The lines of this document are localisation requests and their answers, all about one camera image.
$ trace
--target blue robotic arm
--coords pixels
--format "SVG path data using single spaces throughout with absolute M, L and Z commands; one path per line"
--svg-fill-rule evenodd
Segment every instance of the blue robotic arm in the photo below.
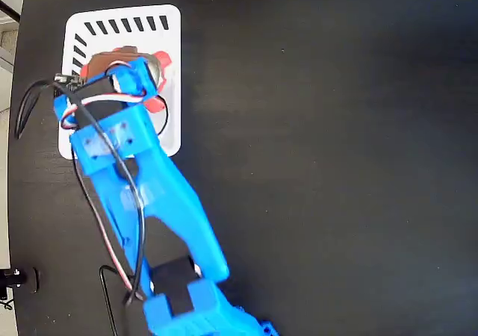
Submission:
M 140 57 L 91 78 L 88 84 L 110 81 L 118 92 L 157 96 L 148 61 Z M 54 109 L 60 122 L 71 101 L 58 96 Z M 75 115 L 67 119 L 76 123 Z M 163 336 L 278 335 L 269 323 L 259 323 L 240 308 L 231 306 L 216 283 L 229 277 L 229 268 L 198 196 L 163 152 L 143 103 L 128 102 L 99 120 L 99 125 L 121 158 L 137 165 L 134 181 L 147 217 L 156 217 L 186 244 L 189 258 L 151 267 L 142 263 L 140 287 L 149 330 Z M 85 175 L 99 196 L 114 233 L 131 268 L 137 263 L 138 221 L 131 188 L 117 170 L 116 161 L 91 125 L 82 126 L 70 142 Z

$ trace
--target black tabletop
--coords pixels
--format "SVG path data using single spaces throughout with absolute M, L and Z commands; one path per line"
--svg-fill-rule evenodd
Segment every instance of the black tabletop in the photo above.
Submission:
M 173 160 L 228 259 L 231 302 L 281 335 L 475 335 L 477 1 L 25 0 L 10 127 L 27 85 L 60 71 L 71 15 L 174 4 Z M 57 131 L 44 96 L 22 139 L 10 133 L 11 259 L 42 276 L 38 294 L 16 293 L 19 333 L 109 335 L 108 255 Z M 184 246 L 150 225 L 148 250 Z M 108 283 L 118 320 L 147 335 Z

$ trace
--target wire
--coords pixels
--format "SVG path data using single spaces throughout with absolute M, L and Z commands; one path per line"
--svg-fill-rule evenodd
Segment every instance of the wire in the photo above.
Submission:
M 3 308 L 4 308 L 5 310 L 12 311 L 12 310 L 13 310 L 13 306 L 10 305 L 12 302 L 13 302 L 13 298 L 10 299 L 10 300 L 8 300 L 7 302 L 0 301 L 0 305 L 3 305 Z
M 133 95 L 127 95 L 124 93 L 106 93 L 102 95 L 96 95 L 96 96 L 91 96 L 87 97 L 85 99 L 82 99 L 81 102 L 83 105 L 88 105 L 93 102 L 100 102 L 100 101 L 118 101 L 118 102 L 129 102 L 129 103 L 140 103 L 143 101 L 142 96 L 133 96 Z M 72 104 L 68 106 L 65 111 L 63 112 L 63 116 L 61 117 L 60 120 L 60 125 L 61 128 L 63 129 L 73 129 L 76 127 L 75 123 L 68 123 L 68 126 L 65 127 L 65 119 L 74 114 L 78 110 L 78 106 L 76 104 Z
M 73 147 L 72 147 L 72 164 L 73 164 L 73 171 L 75 172 L 76 179 L 78 180 L 78 183 L 80 184 L 80 187 L 81 187 L 81 191 L 83 192 L 83 195 L 86 198 L 93 215 L 95 216 L 96 224 L 102 234 L 103 241 L 105 242 L 105 246 L 106 246 L 106 249 L 108 250 L 108 253 L 110 254 L 111 260 L 113 261 L 113 264 L 117 269 L 117 274 L 122 279 L 122 282 L 125 284 L 126 289 L 131 291 L 132 289 L 131 282 L 129 281 L 128 276 L 126 275 L 126 272 L 124 268 L 122 267 L 116 253 L 114 252 L 114 249 L 111 245 L 110 239 L 106 232 L 105 225 L 103 224 L 102 218 L 99 216 L 98 210 L 96 209 L 96 206 L 93 203 L 93 200 L 91 199 L 90 194 L 88 193 L 86 185 L 84 184 L 83 177 L 81 176 L 78 170 L 78 165 L 75 161 L 75 153 L 73 151 Z M 137 298 L 142 299 L 139 293 L 137 294 Z
M 68 97 L 68 99 L 72 102 L 77 104 L 78 109 L 83 113 L 83 115 L 88 119 L 88 121 L 91 123 L 92 127 L 95 129 L 96 133 L 98 133 L 99 137 L 103 140 L 103 142 L 106 144 L 107 148 L 110 150 L 111 154 L 113 155 L 118 167 L 123 171 L 124 176 L 126 178 L 126 181 L 129 184 L 129 187 L 131 188 L 131 192 L 134 197 L 134 202 L 136 204 L 137 208 L 137 214 L 138 214 L 138 224 L 139 224 L 139 231 L 138 231 L 138 251 L 137 251 L 137 261 L 136 261 L 136 267 L 134 270 L 134 277 L 133 277 L 133 283 L 131 286 L 131 292 L 129 293 L 128 297 L 125 299 L 125 304 L 128 306 L 131 304 L 133 301 L 133 298 L 136 295 L 136 292 L 138 291 L 138 288 L 140 286 L 140 279 L 141 279 L 141 268 L 143 266 L 143 259 L 144 259 L 144 247 L 146 244 L 146 231 L 145 231 L 145 226 L 146 226 L 146 221 L 145 221 L 145 216 L 144 216 L 144 208 L 143 208 L 143 201 L 141 200 L 139 191 L 137 189 L 137 186 L 134 182 L 133 176 L 131 175 L 128 167 L 125 164 L 125 161 L 121 158 L 120 154 L 114 147 L 113 143 L 110 141 L 110 138 L 108 135 L 103 131 L 102 127 L 98 124 L 98 121 L 96 120 L 95 117 L 88 111 L 88 109 L 81 103 L 81 99 L 77 97 L 75 94 L 71 93 L 65 86 L 62 84 L 59 84 L 56 81 L 53 81 L 51 85 L 55 88 L 57 88 L 59 91 L 61 91 L 63 94 Z
M 165 112 L 166 112 L 166 117 L 165 117 L 165 119 L 164 119 L 163 126 L 161 127 L 161 129 L 160 129 L 159 132 L 157 133 L 157 135 L 159 136 L 161 133 L 164 132 L 164 129 L 166 129 L 167 121 L 168 121 L 168 119 L 170 118 L 170 109 L 167 107 L 166 100 L 165 100 L 163 97 L 161 97 L 161 96 L 159 96 L 159 95 L 157 95 L 156 97 L 159 98 L 159 99 L 164 103 L 164 110 L 165 110 Z
M 140 284 L 140 276 L 141 276 L 141 267 L 142 267 L 142 262 L 144 259 L 144 246 L 145 246 L 145 239 L 146 239 L 146 232 L 145 232 L 145 216 L 144 216 L 144 210 L 143 210 L 143 202 L 140 198 L 139 192 L 137 190 L 136 184 L 134 183 L 134 180 L 131 176 L 131 173 L 129 172 L 127 166 L 125 165 L 125 162 L 122 160 L 120 155 L 118 154 L 117 150 L 114 148 L 112 142 L 109 140 L 107 134 L 102 130 L 101 126 L 98 124 L 98 121 L 91 115 L 91 113 L 86 109 L 86 107 L 83 105 L 82 101 L 76 97 L 73 93 L 71 93 L 68 89 L 65 88 L 62 84 L 59 84 L 56 81 L 50 82 L 47 80 L 42 80 L 42 81 L 37 81 L 34 84 L 32 84 L 27 91 L 25 92 L 25 95 L 22 98 L 22 101 L 20 103 L 19 107 L 19 113 L 17 114 L 16 118 L 16 127 L 15 127 L 15 137 L 19 139 L 22 135 L 23 130 L 25 129 L 26 123 L 29 119 L 29 116 L 34 109 L 36 103 L 38 102 L 38 99 L 40 97 L 41 92 L 43 91 L 44 88 L 47 88 L 49 86 L 53 86 L 57 88 L 59 91 L 61 91 L 63 94 L 65 94 L 68 99 L 75 103 L 76 105 L 76 110 L 80 109 L 86 118 L 90 121 L 91 125 L 93 128 L 96 130 L 98 133 L 99 137 L 103 140 L 103 142 L 106 144 L 108 149 L 110 149 L 111 154 L 113 155 L 116 163 L 118 164 L 118 167 L 122 169 L 124 172 L 124 176 L 126 177 L 126 180 L 129 184 L 129 187 L 132 191 L 133 197 L 135 204 L 137 206 L 137 213 L 138 213 L 138 224 L 139 224 L 139 230 L 138 230 L 138 236 L 139 236 L 139 243 L 138 243 L 138 251 L 137 251 L 137 264 L 135 267 L 134 271 L 134 277 L 133 277 L 133 283 L 131 285 L 131 289 L 128 287 L 129 280 L 127 276 L 125 277 L 125 272 L 124 269 L 122 268 L 120 262 L 117 260 L 116 255 L 114 254 L 114 250 L 111 247 L 111 242 L 108 239 L 108 235 L 105 233 L 105 228 L 104 225 L 102 224 L 101 218 L 96 218 L 98 216 L 98 211 L 96 210 L 94 204 L 91 202 L 91 198 L 87 193 L 87 190 L 84 186 L 84 182 L 81 178 L 81 176 L 78 173 L 78 169 L 76 166 L 76 163 L 73 158 L 73 163 L 74 163 L 74 171 L 75 174 L 77 175 L 78 181 L 80 182 L 81 189 L 84 191 L 85 197 L 87 198 L 87 201 L 90 204 L 90 208 L 92 209 L 93 214 L 95 215 L 96 221 L 98 223 L 98 227 L 100 229 L 100 232 L 102 233 L 105 245 L 108 249 L 108 252 L 110 253 L 111 259 L 115 266 L 118 268 L 118 273 L 120 274 L 125 286 L 127 287 L 128 290 L 130 290 L 129 295 L 127 295 L 127 298 L 125 299 L 125 304 L 130 305 L 131 301 L 133 300 L 134 297 L 140 297 L 138 291 L 139 284 Z M 27 105 L 28 101 L 30 101 L 31 98 L 31 93 L 34 90 L 34 88 L 40 88 L 40 90 L 37 92 L 37 94 L 34 97 L 33 103 L 30 104 L 30 108 L 27 109 L 27 112 L 25 113 L 25 106 Z M 161 99 L 164 103 L 165 109 L 166 109 L 166 119 L 164 121 L 163 127 L 161 130 L 158 132 L 158 135 L 161 134 L 164 129 L 167 126 L 168 119 L 169 119 L 169 109 L 167 106 L 166 101 L 161 97 L 158 96 L 159 99 Z
M 113 333 L 113 336 L 118 336 L 117 324 L 114 321 L 113 310 L 111 309 L 110 296 L 108 295 L 108 288 L 106 287 L 106 270 L 116 275 L 118 275 L 118 271 L 108 265 L 102 265 L 99 268 L 99 279 L 102 282 L 103 297 L 105 298 L 106 309 L 108 310 L 108 319 L 110 320 L 111 332 Z
M 40 80 L 31 84 L 30 87 L 25 91 L 25 94 L 22 97 L 22 101 L 20 102 L 20 107 L 15 122 L 14 135 L 16 139 L 19 139 L 22 136 L 22 132 L 25 129 L 28 118 L 30 117 L 32 110 L 37 105 L 40 94 L 42 93 L 43 89 L 47 88 L 49 85 L 49 81 Z M 34 91 L 34 89 L 37 88 L 40 88 L 40 90 L 38 90 L 37 94 L 34 95 L 34 101 L 30 103 L 30 107 L 25 112 L 26 106 L 31 101 L 31 97 L 33 96 L 32 92 Z

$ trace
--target white plate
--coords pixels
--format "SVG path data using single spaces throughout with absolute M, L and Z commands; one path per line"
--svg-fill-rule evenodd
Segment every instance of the white plate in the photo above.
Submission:
M 181 146 L 181 14 L 173 5 L 125 7 L 121 9 L 76 13 L 66 23 L 63 46 L 64 75 L 79 74 L 94 54 L 123 46 L 136 46 L 139 52 L 164 51 L 172 63 L 165 70 L 167 83 L 161 91 L 169 119 L 159 140 L 167 155 Z M 166 113 L 150 114 L 156 131 L 164 124 Z M 70 131 L 59 128 L 58 149 L 71 159 Z

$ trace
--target black wire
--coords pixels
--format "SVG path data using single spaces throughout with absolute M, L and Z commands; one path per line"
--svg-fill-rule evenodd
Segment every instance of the black wire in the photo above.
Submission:
M 118 271 L 108 265 L 101 265 L 99 268 L 99 279 L 102 282 L 103 296 L 105 297 L 106 309 L 108 310 L 108 319 L 110 319 L 111 332 L 113 336 L 118 336 L 117 324 L 114 321 L 113 310 L 111 309 L 110 296 L 108 295 L 108 288 L 106 287 L 105 270 L 118 275 Z
M 125 304 L 128 306 L 133 301 L 133 298 L 136 296 L 136 292 L 140 286 L 140 279 L 141 279 L 141 267 L 143 266 L 143 259 L 144 259 L 144 246 L 146 244 L 146 218 L 144 216 L 144 209 L 143 209 L 143 202 L 141 201 L 139 191 L 136 187 L 134 182 L 133 176 L 131 175 L 128 167 L 125 164 L 125 161 L 121 158 L 120 154 L 118 153 L 117 149 L 113 146 L 113 143 L 108 138 L 107 134 L 103 131 L 102 127 L 98 124 L 98 121 L 95 117 L 88 111 L 88 109 L 81 103 L 81 99 L 69 91 L 65 86 L 59 84 L 56 81 L 52 82 L 52 86 L 56 87 L 59 91 L 68 97 L 68 99 L 77 105 L 77 109 L 81 110 L 83 115 L 88 119 L 91 123 L 92 127 L 95 129 L 96 133 L 98 133 L 99 137 L 103 140 L 106 144 L 110 153 L 113 155 L 118 167 L 123 171 L 124 176 L 126 177 L 126 181 L 129 184 L 131 192 L 134 197 L 134 202 L 136 203 L 136 209 L 138 214 L 138 223 L 139 223 L 139 232 L 138 232 L 138 251 L 137 251 L 137 262 L 136 268 L 134 270 L 134 278 L 132 282 L 132 289 L 129 293 L 127 299 L 125 300 Z
M 22 136 L 22 132 L 25 129 L 28 118 L 30 117 L 32 110 L 37 105 L 37 102 L 40 97 L 40 94 L 42 93 L 42 90 L 48 87 L 49 85 L 50 85 L 50 81 L 40 80 L 31 84 L 30 87 L 25 91 L 25 94 L 22 97 L 22 101 L 20 102 L 20 107 L 16 117 L 16 122 L 15 122 L 14 135 L 16 139 L 19 139 Z M 40 88 L 41 90 L 38 90 L 37 94 L 33 95 L 32 93 L 34 92 L 34 89 L 38 89 L 38 88 Z M 34 101 L 30 103 L 29 109 L 27 109 L 27 111 L 25 112 L 26 106 L 31 101 L 32 96 L 34 96 Z
M 163 127 L 161 127 L 161 130 L 157 133 L 157 135 L 159 136 L 161 133 L 163 133 L 164 129 L 166 128 L 167 120 L 170 118 L 170 109 L 167 107 L 167 103 L 164 98 L 162 98 L 159 95 L 157 95 L 156 97 L 158 97 L 164 103 L 164 109 L 166 110 L 166 118 L 164 119 Z
M 31 98 L 31 92 L 33 91 L 34 88 L 38 87 L 47 87 L 47 86 L 53 86 L 54 88 L 58 89 L 61 91 L 63 94 L 68 97 L 68 99 L 75 103 L 78 106 L 78 109 L 86 116 L 86 118 L 89 120 L 93 128 L 95 129 L 96 133 L 98 133 L 99 137 L 103 140 L 103 142 L 106 144 L 108 149 L 110 150 L 111 154 L 113 155 L 117 166 L 122 170 L 123 175 L 126 177 L 126 181 L 129 184 L 129 187 L 131 189 L 131 192 L 134 197 L 134 202 L 136 204 L 137 208 L 137 214 L 138 214 L 138 223 L 139 223 L 139 231 L 138 231 L 138 251 L 137 251 L 137 263 L 134 271 L 134 278 L 132 282 L 132 290 L 131 292 L 127 295 L 127 298 L 125 298 L 125 304 L 130 305 L 131 302 L 133 301 L 133 298 L 136 296 L 136 292 L 138 292 L 139 286 L 140 286 L 140 278 L 141 278 L 141 267 L 143 266 L 143 259 L 144 259 L 144 246 L 145 246 L 145 239 L 146 239 L 146 231 L 145 231 L 145 216 L 144 216 L 144 210 L 143 210 L 143 203 L 140 198 L 140 194 L 138 192 L 138 189 L 136 187 L 136 184 L 134 182 L 134 179 L 131 175 L 131 172 L 129 171 L 128 167 L 125 165 L 124 160 L 121 158 L 119 155 L 118 151 L 116 148 L 113 146 L 113 143 L 110 141 L 108 138 L 107 134 L 103 131 L 101 126 L 98 124 L 98 121 L 96 120 L 95 117 L 91 115 L 91 113 L 86 109 L 86 107 L 81 103 L 81 99 L 74 95 L 71 91 L 69 91 L 65 86 L 62 84 L 59 84 L 56 81 L 49 82 L 49 81 L 38 81 L 32 84 L 27 91 L 25 92 L 25 95 L 22 98 L 22 101 L 20 102 L 20 107 L 19 107 L 19 113 L 16 116 L 16 125 L 15 125 L 15 137 L 18 139 L 22 136 L 23 129 L 26 126 L 26 123 L 28 121 L 28 118 L 35 107 L 41 91 L 38 92 L 38 94 L 35 96 L 35 100 L 33 103 L 31 103 L 30 108 L 27 109 L 27 112 L 25 113 L 25 106 L 27 103 L 30 101 Z
M 7 302 L 0 301 L 0 305 L 3 305 L 5 310 L 12 311 L 13 307 L 10 305 L 13 302 L 13 298 L 8 300 Z
M 21 101 L 20 107 L 19 107 L 19 112 L 18 112 L 17 118 L 16 118 L 15 137 L 17 139 L 19 139 L 22 136 L 22 132 L 25 129 L 28 118 L 29 118 L 32 110 L 34 109 L 35 105 L 37 104 L 42 90 L 38 91 L 38 93 L 35 95 L 34 102 L 31 103 L 30 108 L 27 109 L 27 113 L 24 113 L 25 106 L 27 105 L 27 102 L 31 98 L 31 92 L 33 91 L 34 88 L 40 87 L 41 89 L 44 89 L 48 86 L 53 86 L 53 87 L 59 89 L 62 93 L 64 93 L 69 98 L 70 101 L 77 104 L 78 109 L 80 109 L 84 113 L 86 118 L 89 119 L 90 123 L 92 124 L 92 126 L 94 127 L 94 129 L 96 130 L 98 135 L 103 139 L 103 141 L 105 142 L 107 147 L 110 149 L 111 154 L 114 156 L 116 162 L 119 164 L 119 167 L 121 169 L 123 169 L 123 172 L 125 173 L 125 176 L 127 178 L 127 182 L 129 183 L 131 191 L 133 192 L 133 196 L 134 196 L 135 202 L 137 204 L 137 212 L 138 212 L 138 219 L 139 219 L 139 245 L 138 245 L 137 264 L 136 264 L 136 269 L 135 269 L 135 272 L 134 272 L 132 290 L 131 290 L 130 293 L 127 294 L 127 298 L 125 300 L 125 304 L 129 305 L 129 304 L 131 304 L 131 301 L 133 300 L 133 298 L 136 297 L 136 293 L 137 293 L 137 290 L 139 288 L 142 260 L 144 258 L 144 245 L 145 245 L 145 239 L 146 239 L 144 210 L 142 208 L 142 202 L 140 200 L 139 193 L 137 192 L 137 188 L 136 188 L 134 180 L 131 176 L 131 173 L 129 172 L 129 170 L 126 167 L 122 158 L 119 156 L 117 150 L 111 144 L 111 141 L 105 135 L 101 126 L 99 126 L 98 121 L 91 115 L 91 113 L 88 111 L 88 109 L 86 109 L 86 107 L 81 103 L 81 100 L 79 98 L 77 98 L 75 95 L 73 95 L 71 93 L 71 91 L 66 89 L 65 86 L 59 84 L 56 81 L 49 82 L 49 81 L 46 81 L 46 80 L 42 80 L 42 81 L 37 81 L 37 82 L 33 83 L 27 89 L 27 91 L 25 92 L 25 95 L 22 98 L 22 101 Z M 169 108 L 167 106 L 166 101 L 161 96 L 158 96 L 158 98 L 162 100 L 162 102 L 164 103 L 164 107 L 166 109 L 166 118 L 164 120 L 163 127 L 158 132 L 158 135 L 160 135 L 167 126 L 168 119 L 169 119 Z M 89 198 L 89 195 L 86 191 L 86 188 L 84 186 L 84 183 L 82 181 L 82 178 L 79 175 L 78 167 L 76 165 L 76 162 L 75 162 L 74 158 L 72 158 L 72 162 L 73 162 L 73 170 L 75 172 L 76 178 L 78 179 L 78 182 L 81 186 L 83 194 L 85 195 L 85 197 L 88 201 L 88 204 L 89 204 L 90 208 L 92 209 L 92 212 L 94 213 L 93 209 L 95 207 L 94 207 L 93 203 L 91 202 L 91 200 Z

